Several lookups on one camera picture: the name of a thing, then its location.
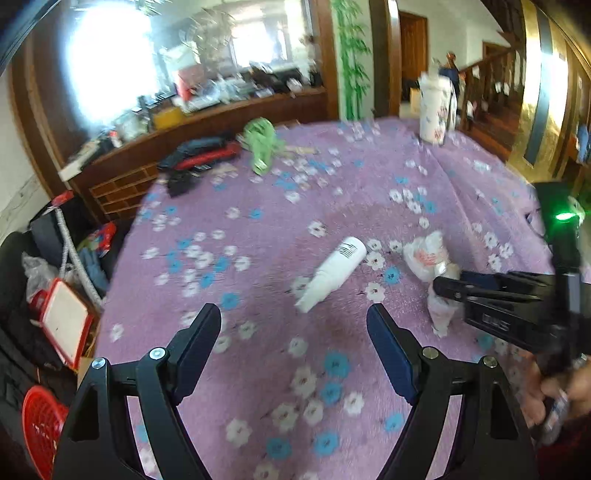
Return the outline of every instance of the wooden door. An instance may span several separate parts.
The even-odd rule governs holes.
[[[428,67],[427,19],[400,12],[402,79],[417,80]]]

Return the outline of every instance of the white spray bottle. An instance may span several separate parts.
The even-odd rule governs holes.
[[[341,287],[367,255],[361,240],[349,236],[318,267],[314,278],[304,290],[304,295],[295,304],[303,313],[308,313],[314,305],[324,300],[330,292]]]

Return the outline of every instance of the green toy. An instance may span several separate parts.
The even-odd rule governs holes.
[[[266,118],[255,118],[248,122],[242,136],[252,152],[252,171],[257,175],[266,174],[271,169],[273,153],[285,146],[277,138],[275,127]]]

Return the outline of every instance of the staircase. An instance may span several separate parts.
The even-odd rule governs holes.
[[[482,148],[509,159],[519,128],[525,60],[508,47],[460,71],[465,77],[460,97],[460,130]]]

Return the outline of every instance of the floral rug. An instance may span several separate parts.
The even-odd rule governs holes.
[[[410,410],[394,393],[365,327],[381,302],[423,345],[449,358],[500,357],[519,394],[517,348],[454,321],[433,333],[427,285],[402,246],[437,229],[451,259],[480,272],[547,272],[549,252],[525,214],[532,187],[472,140],[417,140],[418,122],[325,123],[281,129],[316,154],[276,158],[256,176],[250,153],[218,165],[171,199],[158,182],[126,239],[102,319],[98,355],[111,363],[166,346],[204,303],[222,333],[194,394],[180,406],[213,479],[373,480]],[[294,303],[345,237],[365,262],[309,313]],[[137,403],[131,405],[147,474],[159,472]],[[459,400],[452,399],[429,474],[444,471]]]

